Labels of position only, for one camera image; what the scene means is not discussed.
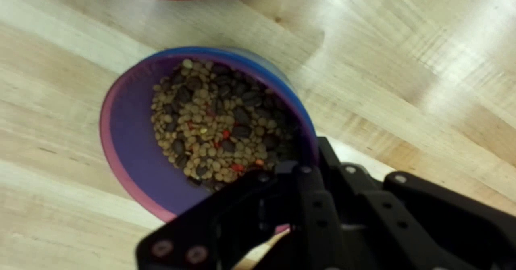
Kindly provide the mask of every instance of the bowl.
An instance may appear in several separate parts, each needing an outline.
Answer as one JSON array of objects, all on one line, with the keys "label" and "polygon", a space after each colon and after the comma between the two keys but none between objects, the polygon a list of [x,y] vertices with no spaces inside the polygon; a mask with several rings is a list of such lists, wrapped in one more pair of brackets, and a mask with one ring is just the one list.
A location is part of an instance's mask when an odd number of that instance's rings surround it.
[{"label": "bowl", "polygon": [[303,163],[317,165],[315,129],[288,79],[262,57],[238,48],[172,48],[156,53],[123,73],[111,86],[101,109],[100,137],[111,169],[124,189],[165,222],[210,196],[193,187],[156,144],[150,109],[153,85],[186,58],[226,64],[273,90],[298,120]]}]

